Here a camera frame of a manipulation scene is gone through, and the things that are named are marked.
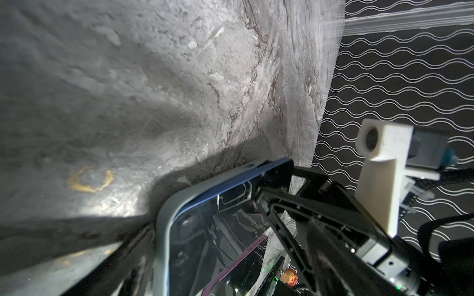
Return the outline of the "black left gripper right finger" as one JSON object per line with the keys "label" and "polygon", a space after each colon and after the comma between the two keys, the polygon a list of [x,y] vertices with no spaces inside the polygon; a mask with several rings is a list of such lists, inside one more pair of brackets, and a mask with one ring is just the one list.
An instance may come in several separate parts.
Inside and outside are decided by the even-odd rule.
{"label": "black left gripper right finger", "polygon": [[316,286],[323,296],[398,296],[385,281],[334,238],[321,222],[307,225],[307,255]]}

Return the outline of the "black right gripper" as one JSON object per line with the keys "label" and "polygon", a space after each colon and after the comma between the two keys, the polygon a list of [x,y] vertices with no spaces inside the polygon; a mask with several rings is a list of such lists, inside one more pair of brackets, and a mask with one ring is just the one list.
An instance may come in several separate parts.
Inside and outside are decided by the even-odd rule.
{"label": "black right gripper", "polygon": [[418,251],[360,213],[340,208],[355,207],[341,183],[301,166],[292,175],[304,180],[295,196],[262,187],[256,204],[308,290],[377,292],[377,273],[405,296],[426,292]]}

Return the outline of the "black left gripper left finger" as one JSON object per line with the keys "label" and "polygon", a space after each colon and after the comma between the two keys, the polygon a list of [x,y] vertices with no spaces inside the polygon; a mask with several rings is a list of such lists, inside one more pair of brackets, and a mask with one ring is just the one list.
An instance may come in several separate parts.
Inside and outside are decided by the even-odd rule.
{"label": "black left gripper left finger", "polygon": [[147,224],[65,291],[65,296],[143,296],[153,273],[155,230]]}

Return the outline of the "black smartphone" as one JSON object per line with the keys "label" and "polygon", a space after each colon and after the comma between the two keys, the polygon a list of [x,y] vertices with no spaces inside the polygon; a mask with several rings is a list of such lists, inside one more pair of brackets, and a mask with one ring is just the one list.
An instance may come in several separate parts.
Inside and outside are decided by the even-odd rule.
{"label": "black smartphone", "polygon": [[213,193],[209,199],[178,224],[170,260],[168,296],[199,296],[221,271],[235,261],[271,227],[254,203],[262,187],[290,188],[293,161],[282,158],[267,162],[228,184],[231,188]]}
{"label": "black smartphone", "polygon": [[263,234],[199,293],[200,296],[256,296],[267,281],[277,281],[283,249]]}

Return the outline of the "light blue phone case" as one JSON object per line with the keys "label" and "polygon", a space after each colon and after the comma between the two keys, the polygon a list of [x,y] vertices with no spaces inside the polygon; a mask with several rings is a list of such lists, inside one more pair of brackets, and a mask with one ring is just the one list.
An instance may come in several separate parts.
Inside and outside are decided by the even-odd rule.
{"label": "light blue phone case", "polygon": [[228,184],[233,178],[244,175],[254,170],[267,161],[265,159],[255,159],[242,166],[237,166],[231,170],[220,173],[204,181],[195,183],[169,197],[160,208],[155,222],[155,251],[153,263],[153,277],[151,278],[151,294],[153,296],[167,296],[170,292],[170,260],[171,248],[178,238],[175,232],[178,224],[192,214],[195,207],[200,207],[209,199],[217,197],[213,193],[216,187],[217,192],[223,192],[231,186]]}

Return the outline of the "small colourful toy figure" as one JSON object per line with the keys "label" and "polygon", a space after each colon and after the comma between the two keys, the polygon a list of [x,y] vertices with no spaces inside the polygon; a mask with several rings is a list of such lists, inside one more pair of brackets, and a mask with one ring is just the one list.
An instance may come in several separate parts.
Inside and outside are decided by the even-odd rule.
{"label": "small colourful toy figure", "polygon": [[287,285],[293,287],[297,285],[299,278],[297,271],[292,268],[287,268],[280,276],[280,279]]}

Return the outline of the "aluminium corner frame post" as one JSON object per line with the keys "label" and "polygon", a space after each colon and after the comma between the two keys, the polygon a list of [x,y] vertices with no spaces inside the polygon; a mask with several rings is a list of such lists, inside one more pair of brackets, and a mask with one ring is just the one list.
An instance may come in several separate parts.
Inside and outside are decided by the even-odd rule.
{"label": "aluminium corner frame post", "polygon": [[471,25],[474,23],[473,2],[412,9],[409,11],[349,18],[343,36],[392,33],[406,30]]}

